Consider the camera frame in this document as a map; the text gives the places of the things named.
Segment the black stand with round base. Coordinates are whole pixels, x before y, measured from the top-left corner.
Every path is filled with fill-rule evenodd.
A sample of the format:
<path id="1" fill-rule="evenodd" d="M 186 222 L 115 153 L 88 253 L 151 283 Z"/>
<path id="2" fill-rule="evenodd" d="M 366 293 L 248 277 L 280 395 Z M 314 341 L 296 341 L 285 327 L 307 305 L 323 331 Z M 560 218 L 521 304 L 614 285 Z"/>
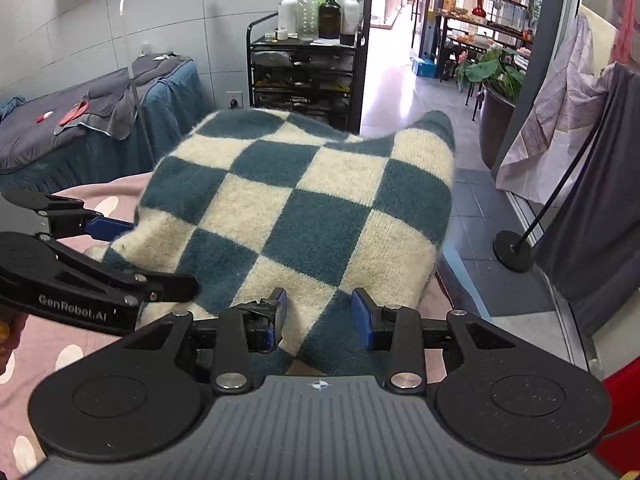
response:
<path id="1" fill-rule="evenodd" d="M 526 230 L 522 234 L 509 230 L 502 230 L 494 237 L 494 240 L 492 241 L 492 250 L 494 251 L 494 255 L 496 256 L 498 263 L 501 263 L 509 271 L 515 273 L 526 273 L 533 267 L 534 259 L 532 256 L 532 245 L 529 244 L 528 238 L 533 234 L 536 226 L 538 226 L 547 211 L 553 205 L 555 199 L 560 195 L 562 189 L 566 185 L 566 182 L 586 154 L 590 143 L 597 136 L 599 129 L 600 122 L 596 122 L 588 134 L 584 144 L 582 144 L 582 147 L 578 150 L 578 153 L 570 163 L 570 166 L 565 170 L 559 180 L 559 183 L 552 191 L 548 200 L 544 203 L 544 206 L 541 207 L 541 210 L 538 211 L 534 220 L 529 223 Z"/>

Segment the blue crumpled cloth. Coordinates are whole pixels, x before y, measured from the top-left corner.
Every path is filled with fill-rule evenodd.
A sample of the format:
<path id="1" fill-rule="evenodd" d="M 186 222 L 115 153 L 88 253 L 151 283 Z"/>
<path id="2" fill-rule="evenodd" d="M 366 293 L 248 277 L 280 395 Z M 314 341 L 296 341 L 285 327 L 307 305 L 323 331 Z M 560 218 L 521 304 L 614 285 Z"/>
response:
<path id="1" fill-rule="evenodd" d="M 3 122 L 17 107 L 26 103 L 22 96 L 14 96 L 0 103 L 0 122 Z"/>

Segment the green cream checkered sweater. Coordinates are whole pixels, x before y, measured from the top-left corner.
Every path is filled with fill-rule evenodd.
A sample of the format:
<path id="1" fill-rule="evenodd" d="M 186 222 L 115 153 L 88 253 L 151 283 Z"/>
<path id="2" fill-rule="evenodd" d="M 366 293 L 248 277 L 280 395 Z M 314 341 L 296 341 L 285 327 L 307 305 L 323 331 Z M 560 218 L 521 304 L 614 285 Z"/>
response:
<path id="1" fill-rule="evenodd" d="M 192 275 L 196 318 L 288 293 L 282 340 L 256 375 L 382 375 L 350 295 L 416 307 L 442 250 L 454 129 L 431 110 L 363 138 L 278 110 L 208 115 L 155 168 L 134 228 L 93 257 L 123 271 Z"/>

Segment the red pouch on bed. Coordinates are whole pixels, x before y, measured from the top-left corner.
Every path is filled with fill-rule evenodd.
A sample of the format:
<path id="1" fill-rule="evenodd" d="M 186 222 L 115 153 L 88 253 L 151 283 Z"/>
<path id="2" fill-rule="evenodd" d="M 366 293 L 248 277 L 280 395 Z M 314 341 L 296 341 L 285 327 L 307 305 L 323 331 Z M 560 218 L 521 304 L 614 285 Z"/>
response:
<path id="1" fill-rule="evenodd" d="M 87 100 L 81 100 L 74 107 L 72 107 L 58 122 L 60 127 L 64 127 L 72 120 L 85 114 L 88 108 L 89 102 Z"/>

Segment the pink polka dot bedsheet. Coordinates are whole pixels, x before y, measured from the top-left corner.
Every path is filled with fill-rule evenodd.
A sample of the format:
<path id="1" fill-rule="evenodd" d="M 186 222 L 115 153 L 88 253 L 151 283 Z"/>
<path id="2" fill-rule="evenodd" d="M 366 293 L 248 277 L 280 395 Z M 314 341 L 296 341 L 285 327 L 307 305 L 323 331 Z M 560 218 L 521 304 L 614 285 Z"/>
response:
<path id="1" fill-rule="evenodd" d="M 112 219 L 131 221 L 150 180 L 136 174 L 108 183 L 75 186 L 58 194 L 83 200 Z M 28 421 L 27 403 L 43 378 L 114 341 L 111 336 L 78 330 L 31 316 L 12 352 L 1 352 L 1 477 L 19 479 L 43 460 Z"/>

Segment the grey towel on bed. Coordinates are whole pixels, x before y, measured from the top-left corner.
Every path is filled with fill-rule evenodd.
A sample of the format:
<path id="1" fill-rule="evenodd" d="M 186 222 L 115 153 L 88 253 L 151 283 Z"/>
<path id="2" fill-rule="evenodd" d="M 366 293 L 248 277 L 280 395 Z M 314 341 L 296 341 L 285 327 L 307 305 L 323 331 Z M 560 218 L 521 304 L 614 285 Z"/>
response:
<path id="1" fill-rule="evenodd" d="M 163 78 L 191 61 L 192 58 L 175 53 L 141 55 L 132 66 L 134 78 L 130 78 L 128 68 L 123 68 L 78 86 L 74 89 L 73 104 L 68 101 L 70 105 L 60 107 L 58 111 L 64 110 L 66 114 L 81 100 L 89 102 L 88 108 L 85 114 L 64 127 L 57 123 L 54 135 L 62 136 L 65 130 L 83 128 L 105 134 L 114 140 L 125 140 L 146 94 Z"/>

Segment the dark glass bottle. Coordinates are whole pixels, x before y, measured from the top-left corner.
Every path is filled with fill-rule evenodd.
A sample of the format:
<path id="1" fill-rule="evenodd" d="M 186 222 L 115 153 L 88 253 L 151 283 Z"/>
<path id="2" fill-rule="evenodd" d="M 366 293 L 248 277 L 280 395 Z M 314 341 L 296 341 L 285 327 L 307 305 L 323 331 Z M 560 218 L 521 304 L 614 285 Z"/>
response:
<path id="1" fill-rule="evenodd" d="M 342 26 L 342 8 L 336 0 L 324 0 L 319 6 L 318 17 L 320 38 L 340 38 Z"/>

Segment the potted green plant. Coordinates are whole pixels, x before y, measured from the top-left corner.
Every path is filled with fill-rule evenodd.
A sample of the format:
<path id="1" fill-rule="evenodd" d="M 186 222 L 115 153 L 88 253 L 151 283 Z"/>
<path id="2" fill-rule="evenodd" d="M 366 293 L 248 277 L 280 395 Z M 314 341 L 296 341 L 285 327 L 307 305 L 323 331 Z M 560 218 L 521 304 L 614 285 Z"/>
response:
<path id="1" fill-rule="evenodd" d="M 491 169 L 506 137 L 515 105 L 522 90 L 526 70 L 514 58 L 518 52 L 506 47 L 491 47 L 478 60 L 460 58 L 457 81 L 480 87 L 480 158 Z"/>

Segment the white bottle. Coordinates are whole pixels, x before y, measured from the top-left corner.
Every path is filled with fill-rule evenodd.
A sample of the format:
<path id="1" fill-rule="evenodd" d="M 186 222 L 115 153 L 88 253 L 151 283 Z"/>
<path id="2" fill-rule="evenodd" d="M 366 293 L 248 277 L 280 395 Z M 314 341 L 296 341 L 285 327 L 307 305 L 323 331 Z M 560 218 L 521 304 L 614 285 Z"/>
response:
<path id="1" fill-rule="evenodd" d="M 293 37 L 297 32 L 298 0 L 279 0 L 278 34 Z"/>

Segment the striped pale hanging cloth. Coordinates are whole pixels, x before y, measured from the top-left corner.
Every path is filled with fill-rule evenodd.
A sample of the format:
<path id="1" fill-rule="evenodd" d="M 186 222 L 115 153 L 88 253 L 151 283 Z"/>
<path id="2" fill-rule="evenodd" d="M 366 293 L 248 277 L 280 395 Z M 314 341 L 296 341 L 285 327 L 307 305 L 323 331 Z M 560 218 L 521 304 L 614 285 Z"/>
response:
<path id="1" fill-rule="evenodd" d="M 496 188 L 545 203 L 587 140 L 611 89 L 616 28 L 580 8 L 496 177 Z"/>

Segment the red box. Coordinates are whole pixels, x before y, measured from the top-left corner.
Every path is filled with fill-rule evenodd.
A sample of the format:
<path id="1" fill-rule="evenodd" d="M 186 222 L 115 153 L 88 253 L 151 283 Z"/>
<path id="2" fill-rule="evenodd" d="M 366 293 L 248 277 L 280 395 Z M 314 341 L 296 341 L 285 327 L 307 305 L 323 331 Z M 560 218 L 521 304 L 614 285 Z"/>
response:
<path id="1" fill-rule="evenodd" d="M 605 378 L 611 416 L 596 454 L 621 479 L 639 478 L 640 460 L 640 359 Z"/>

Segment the dark grey hanging cloth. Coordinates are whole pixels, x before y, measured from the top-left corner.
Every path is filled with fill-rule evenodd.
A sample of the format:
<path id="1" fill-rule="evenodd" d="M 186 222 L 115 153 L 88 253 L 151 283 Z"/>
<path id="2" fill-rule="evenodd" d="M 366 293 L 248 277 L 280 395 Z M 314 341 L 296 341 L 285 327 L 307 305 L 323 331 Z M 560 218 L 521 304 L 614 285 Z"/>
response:
<path id="1" fill-rule="evenodd" d="M 534 249 L 587 337 L 639 288 L 639 74 L 616 64 L 612 85 L 582 172 Z"/>

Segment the black trolley shelf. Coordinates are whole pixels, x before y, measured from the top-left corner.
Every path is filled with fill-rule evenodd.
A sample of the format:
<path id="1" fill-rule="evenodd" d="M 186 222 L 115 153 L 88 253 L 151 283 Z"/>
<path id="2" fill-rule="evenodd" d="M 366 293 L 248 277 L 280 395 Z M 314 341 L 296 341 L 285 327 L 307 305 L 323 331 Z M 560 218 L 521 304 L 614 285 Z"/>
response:
<path id="1" fill-rule="evenodd" d="M 277 17 L 267 14 L 247 25 L 248 105 L 294 112 L 358 133 L 367 38 L 357 35 L 351 46 L 338 40 L 280 39 Z"/>

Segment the small red white item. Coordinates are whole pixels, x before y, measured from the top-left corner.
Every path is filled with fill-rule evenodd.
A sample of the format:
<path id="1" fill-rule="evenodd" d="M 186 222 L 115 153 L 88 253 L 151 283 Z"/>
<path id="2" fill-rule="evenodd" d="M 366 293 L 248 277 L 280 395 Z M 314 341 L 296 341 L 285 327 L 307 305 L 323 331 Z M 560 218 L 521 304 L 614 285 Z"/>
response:
<path id="1" fill-rule="evenodd" d="M 48 110 L 47 112 L 41 114 L 40 116 L 38 116 L 36 118 L 36 123 L 40 124 L 40 122 L 43 122 L 44 120 L 48 119 L 49 117 L 51 117 L 53 115 L 52 110 Z"/>

